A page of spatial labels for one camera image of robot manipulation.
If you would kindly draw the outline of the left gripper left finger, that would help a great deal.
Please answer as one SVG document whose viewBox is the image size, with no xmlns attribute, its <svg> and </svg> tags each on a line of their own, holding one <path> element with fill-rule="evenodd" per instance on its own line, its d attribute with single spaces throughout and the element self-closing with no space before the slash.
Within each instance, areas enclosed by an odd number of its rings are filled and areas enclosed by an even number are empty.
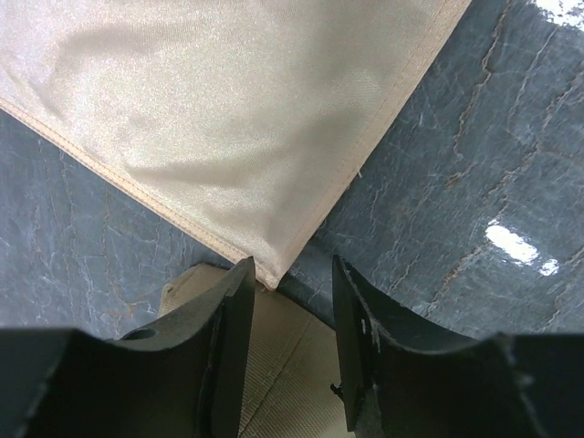
<svg viewBox="0 0 584 438">
<path fill-rule="evenodd" d="M 4 437 L 235 437 L 255 305 L 252 258 L 121 339 L 1 332 Z"/>
</svg>

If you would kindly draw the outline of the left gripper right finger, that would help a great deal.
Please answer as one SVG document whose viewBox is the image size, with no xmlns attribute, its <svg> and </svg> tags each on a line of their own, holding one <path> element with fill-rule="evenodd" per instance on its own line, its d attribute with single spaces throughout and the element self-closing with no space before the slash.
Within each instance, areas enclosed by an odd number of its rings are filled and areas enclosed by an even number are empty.
<svg viewBox="0 0 584 438">
<path fill-rule="evenodd" d="M 583 337 L 473 339 L 385 295 L 332 260 L 340 384 L 359 437 L 580 437 Z"/>
</svg>

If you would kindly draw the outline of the peach satin napkin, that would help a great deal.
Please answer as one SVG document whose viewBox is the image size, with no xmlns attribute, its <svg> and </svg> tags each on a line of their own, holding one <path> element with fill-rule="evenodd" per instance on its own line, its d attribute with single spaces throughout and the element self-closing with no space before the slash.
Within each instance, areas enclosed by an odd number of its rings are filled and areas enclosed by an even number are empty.
<svg viewBox="0 0 584 438">
<path fill-rule="evenodd" d="M 276 287 L 465 1 L 4 1 L 1 107 Z"/>
</svg>

